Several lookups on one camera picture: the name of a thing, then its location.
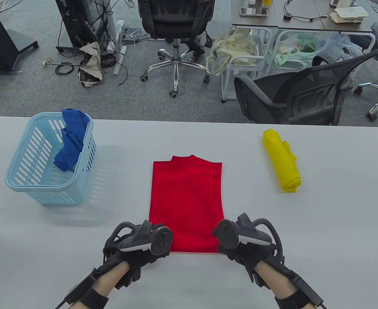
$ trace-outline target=folded red shirt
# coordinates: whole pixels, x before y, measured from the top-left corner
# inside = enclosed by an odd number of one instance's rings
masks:
[[[174,252],[215,253],[212,230],[224,218],[222,163],[196,156],[173,156],[153,163],[149,221],[173,231]]]

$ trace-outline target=glove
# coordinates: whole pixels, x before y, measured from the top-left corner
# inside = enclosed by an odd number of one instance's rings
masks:
[[[239,243],[235,249],[228,249],[222,245],[217,246],[219,253],[225,254],[231,261],[235,260],[245,267],[252,282],[255,281],[259,287],[265,286],[267,288],[269,288],[268,285],[257,272],[255,272],[255,267],[260,261],[268,256],[274,255],[274,250],[274,245],[261,246],[254,243]]]
[[[152,226],[152,229],[157,229],[164,226],[164,224],[156,224]],[[135,282],[140,279],[141,268],[148,264],[154,263],[159,258],[165,258],[170,254],[168,250],[161,256],[155,256],[152,254],[150,250],[136,250],[136,251],[120,251],[118,250],[118,244],[123,241],[124,239],[133,236],[134,231],[121,236],[118,240],[113,241],[112,243],[106,242],[105,249],[103,249],[103,254],[107,257],[105,262],[101,267],[107,268],[110,266],[110,269],[113,269],[121,262],[127,262],[129,265],[129,271],[120,279],[120,281],[116,284],[116,288],[120,289],[121,287],[128,287],[132,282]]]

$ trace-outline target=floor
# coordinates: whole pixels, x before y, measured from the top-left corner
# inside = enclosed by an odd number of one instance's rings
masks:
[[[141,27],[137,5],[129,8],[119,1],[114,8],[117,19],[124,19],[129,27]],[[122,68],[119,76],[112,68],[104,73],[104,80],[92,88],[81,87],[77,74],[58,76],[54,68],[43,67],[46,56],[55,63],[67,61],[60,56],[56,43],[60,28],[60,14],[55,1],[24,0],[18,6],[0,14],[6,28],[12,28],[39,41],[39,50],[25,54],[15,72],[0,75],[0,116],[33,116],[43,111],[59,111],[64,108],[80,108],[93,118],[140,119],[194,122],[248,122],[237,102],[221,104],[220,78],[211,78],[203,84],[203,74],[182,68],[180,91],[176,99],[168,92],[172,89],[171,67],[160,69],[149,76],[147,83],[139,77],[147,66],[156,63],[156,50],[171,49],[164,41],[143,41],[123,64],[128,69],[127,81]],[[214,17],[207,30],[212,37],[220,37],[231,26],[230,0],[216,0]],[[69,61],[78,63],[77,59]],[[370,60],[356,77],[355,83],[378,82],[378,62]],[[378,126],[370,123],[365,114],[378,101],[378,90],[366,89],[360,97],[346,97],[340,125]]]

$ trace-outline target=forearm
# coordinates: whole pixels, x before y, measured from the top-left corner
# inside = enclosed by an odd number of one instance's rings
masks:
[[[109,293],[118,281],[129,271],[129,264],[122,262],[108,273],[99,277],[92,285],[92,289],[100,295],[108,297]],[[84,304],[75,302],[70,306],[71,309],[88,309]]]
[[[271,266],[261,261],[255,267],[255,271],[267,283],[273,294],[278,299],[284,299],[295,293],[298,289],[289,281],[286,276],[274,270]],[[302,309],[316,309],[316,307],[309,303]]]

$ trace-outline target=laundry basket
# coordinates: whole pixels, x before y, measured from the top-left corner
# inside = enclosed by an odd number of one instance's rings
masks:
[[[75,171],[61,171],[54,165],[63,148],[61,129],[66,125],[61,112],[42,112],[33,116],[24,130],[5,182],[16,192],[25,192],[42,205],[77,205],[88,195],[90,174],[96,154],[93,120],[83,140]]]

